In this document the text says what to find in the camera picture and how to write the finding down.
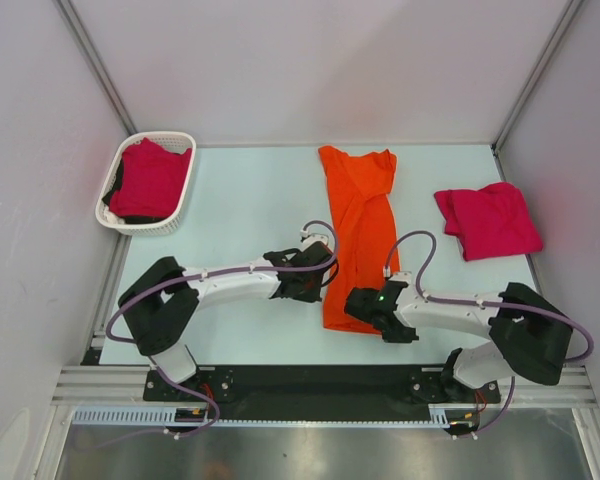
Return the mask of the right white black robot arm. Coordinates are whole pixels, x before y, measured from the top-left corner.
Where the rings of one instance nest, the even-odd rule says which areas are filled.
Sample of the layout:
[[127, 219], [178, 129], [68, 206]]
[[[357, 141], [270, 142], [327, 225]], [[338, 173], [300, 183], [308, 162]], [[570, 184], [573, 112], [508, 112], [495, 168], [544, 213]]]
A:
[[511, 283], [496, 295], [434, 302], [396, 279], [377, 290], [354, 288], [344, 312], [380, 332], [387, 343], [410, 344], [418, 331], [445, 330], [485, 342], [452, 350], [441, 376], [443, 393], [464, 401], [477, 388], [520, 376], [544, 386], [559, 383], [573, 328], [554, 318], [557, 311], [533, 290]]

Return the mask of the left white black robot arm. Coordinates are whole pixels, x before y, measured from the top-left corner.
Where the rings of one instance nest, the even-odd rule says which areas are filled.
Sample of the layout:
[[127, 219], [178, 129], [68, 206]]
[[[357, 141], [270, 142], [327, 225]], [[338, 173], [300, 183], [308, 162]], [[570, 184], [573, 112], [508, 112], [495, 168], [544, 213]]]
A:
[[216, 270], [186, 269], [173, 256], [164, 257], [121, 296], [112, 320], [124, 319], [140, 355], [166, 375], [171, 393], [187, 400], [201, 387], [198, 364], [181, 339], [196, 312], [250, 299], [315, 303], [328, 283], [325, 275], [336, 267], [329, 246], [310, 238], [297, 248]]

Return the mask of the orange t shirt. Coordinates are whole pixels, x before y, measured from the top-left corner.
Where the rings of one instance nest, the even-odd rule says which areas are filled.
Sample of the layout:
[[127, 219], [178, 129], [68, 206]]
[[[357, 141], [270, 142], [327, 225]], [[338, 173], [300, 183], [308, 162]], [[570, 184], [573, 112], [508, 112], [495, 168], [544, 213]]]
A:
[[333, 227], [339, 243], [339, 270], [323, 302], [323, 327], [328, 330], [375, 334], [369, 324], [344, 311], [352, 289], [384, 285], [383, 268], [400, 270], [400, 259], [387, 258], [397, 241], [389, 202], [397, 157], [388, 150], [351, 156], [333, 146], [318, 150], [326, 177]]

